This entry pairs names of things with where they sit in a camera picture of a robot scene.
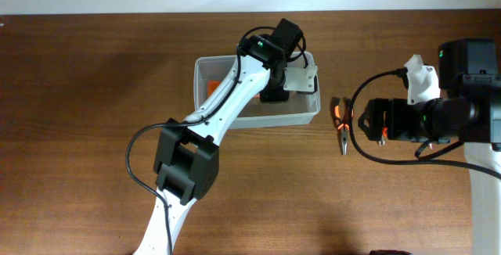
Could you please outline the orange cutting pliers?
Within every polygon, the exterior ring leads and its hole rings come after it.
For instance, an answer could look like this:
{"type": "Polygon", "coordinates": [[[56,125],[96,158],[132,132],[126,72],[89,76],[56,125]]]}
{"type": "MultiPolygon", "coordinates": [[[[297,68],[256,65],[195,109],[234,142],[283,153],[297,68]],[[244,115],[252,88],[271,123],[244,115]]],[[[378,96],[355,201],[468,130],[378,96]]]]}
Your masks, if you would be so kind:
{"type": "Polygon", "coordinates": [[[377,142],[379,146],[383,146],[386,144],[387,140],[387,128],[383,127],[381,132],[380,140],[377,142]]]}

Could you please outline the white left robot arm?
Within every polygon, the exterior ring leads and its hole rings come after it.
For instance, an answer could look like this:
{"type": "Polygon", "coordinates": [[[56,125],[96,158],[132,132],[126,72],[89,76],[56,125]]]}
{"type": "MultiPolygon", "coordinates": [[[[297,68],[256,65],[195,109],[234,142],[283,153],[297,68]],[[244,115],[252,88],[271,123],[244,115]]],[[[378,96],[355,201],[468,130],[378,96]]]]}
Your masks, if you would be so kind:
{"type": "Polygon", "coordinates": [[[156,200],[137,254],[171,254],[184,221],[218,175],[219,146],[246,104],[285,102],[285,69],[295,49],[305,48],[301,28],[282,19],[270,34],[249,30],[236,46],[233,67],[204,104],[183,121],[174,119],[146,126],[134,134],[159,129],[153,163],[154,188],[139,183],[156,200]]]}

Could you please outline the clear plastic container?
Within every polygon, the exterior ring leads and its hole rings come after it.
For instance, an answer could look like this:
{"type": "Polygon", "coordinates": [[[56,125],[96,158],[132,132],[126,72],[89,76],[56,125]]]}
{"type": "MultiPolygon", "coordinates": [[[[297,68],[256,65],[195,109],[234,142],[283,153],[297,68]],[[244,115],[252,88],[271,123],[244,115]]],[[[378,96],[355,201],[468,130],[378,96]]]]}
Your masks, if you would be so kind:
{"type": "MultiPolygon", "coordinates": [[[[207,100],[207,82],[222,81],[236,62],[232,56],[200,57],[194,65],[193,96],[198,110],[207,100]]],[[[233,121],[231,129],[266,128],[309,124],[320,111],[320,92],[302,94],[291,92],[289,100],[281,103],[261,103],[253,97],[233,121]]]]}

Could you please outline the orange long nose pliers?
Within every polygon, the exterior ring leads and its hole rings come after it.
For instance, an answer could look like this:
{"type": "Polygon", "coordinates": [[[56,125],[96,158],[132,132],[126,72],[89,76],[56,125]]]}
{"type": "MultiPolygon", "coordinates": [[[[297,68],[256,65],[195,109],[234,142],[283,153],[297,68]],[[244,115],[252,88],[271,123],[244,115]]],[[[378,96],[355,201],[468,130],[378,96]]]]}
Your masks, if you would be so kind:
{"type": "Polygon", "coordinates": [[[348,98],[333,97],[331,100],[333,122],[338,131],[339,144],[341,154],[343,156],[347,155],[348,143],[350,139],[350,127],[348,124],[348,119],[352,117],[352,113],[349,112],[350,102],[351,100],[348,98]]]}

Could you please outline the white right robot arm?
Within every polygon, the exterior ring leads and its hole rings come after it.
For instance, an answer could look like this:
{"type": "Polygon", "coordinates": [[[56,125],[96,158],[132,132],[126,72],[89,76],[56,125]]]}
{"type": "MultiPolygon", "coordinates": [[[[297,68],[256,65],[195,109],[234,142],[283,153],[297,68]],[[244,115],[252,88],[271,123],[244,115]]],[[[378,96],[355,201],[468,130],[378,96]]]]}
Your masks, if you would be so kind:
{"type": "Polygon", "coordinates": [[[414,55],[400,77],[405,99],[371,99],[358,120],[370,141],[417,142],[398,165],[466,168],[470,174],[474,254],[500,252],[500,74],[496,44],[487,38],[448,41],[438,66],[414,55]]]}

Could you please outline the red scraper wooden handle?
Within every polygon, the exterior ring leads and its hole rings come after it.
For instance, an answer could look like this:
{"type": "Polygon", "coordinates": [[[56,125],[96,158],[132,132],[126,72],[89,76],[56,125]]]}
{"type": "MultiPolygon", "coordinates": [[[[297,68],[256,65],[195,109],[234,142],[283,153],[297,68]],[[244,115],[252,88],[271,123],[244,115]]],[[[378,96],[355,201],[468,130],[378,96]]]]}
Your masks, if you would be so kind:
{"type": "Polygon", "coordinates": [[[220,84],[220,81],[209,80],[207,82],[207,96],[210,97],[220,84]]]}

